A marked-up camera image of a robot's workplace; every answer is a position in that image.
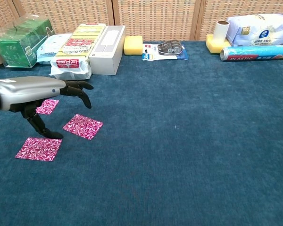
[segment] plastic bag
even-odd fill
[[[50,65],[51,59],[70,38],[71,33],[52,35],[37,50],[37,62]]]
[[[105,27],[105,24],[79,25],[50,61],[50,75],[57,79],[89,79],[92,71],[88,56]]]
[[[227,39],[232,46],[283,45],[283,15],[233,16]]]

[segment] sponge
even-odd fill
[[[221,44],[214,43],[212,34],[207,34],[206,45],[210,53],[220,53],[223,48],[231,46],[227,39],[225,39],[224,43]]]
[[[124,53],[125,55],[142,55],[142,36],[126,36]]]

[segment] robotic hand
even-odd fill
[[[46,128],[36,109],[44,100],[60,94],[79,97],[87,108],[91,108],[83,88],[93,89],[93,86],[85,81],[63,81],[39,76],[0,79],[0,110],[21,112],[39,134],[60,139],[63,135]]]

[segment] woven rattan screen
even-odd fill
[[[283,0],[203,0],[204,11],[199,20],[200,33],[196,40],[205,40],[207,34],[214,32],[217,20],[229,16],[257,13],[283,13]]]
[[[6,0],[0,0],[0,27],[15,20],[15,15]]]
[[[73,32],[82,23],[109,25],[106,0],[14,0],[26,13],[48,16],[56,33]]]
[[[117,25],[144,40],[189,40],[195,0],[113,0]]]

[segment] white box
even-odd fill
[[[125,26],[107,26],[89,54],[92,74],[116,75],[121,61]]]

